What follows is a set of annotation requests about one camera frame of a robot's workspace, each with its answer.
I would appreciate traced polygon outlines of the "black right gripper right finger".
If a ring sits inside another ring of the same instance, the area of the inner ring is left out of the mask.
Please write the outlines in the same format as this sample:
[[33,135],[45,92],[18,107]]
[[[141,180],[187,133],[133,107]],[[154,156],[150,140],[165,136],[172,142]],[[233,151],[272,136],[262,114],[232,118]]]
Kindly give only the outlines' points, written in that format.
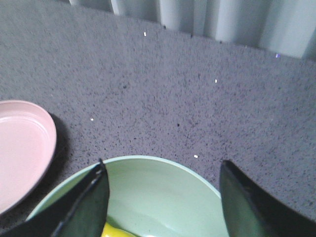
[[220,169],[223,215],[231,237],[314,237],[316,223],[271,196],[232,161]]

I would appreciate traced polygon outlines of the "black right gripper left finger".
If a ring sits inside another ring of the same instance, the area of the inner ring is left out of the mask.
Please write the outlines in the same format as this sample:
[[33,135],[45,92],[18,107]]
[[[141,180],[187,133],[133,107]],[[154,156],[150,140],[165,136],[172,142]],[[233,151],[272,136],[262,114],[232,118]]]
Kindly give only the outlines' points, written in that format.
[[109,179],[102,161],[52,205],[4,237],[99,237],[107,220]]

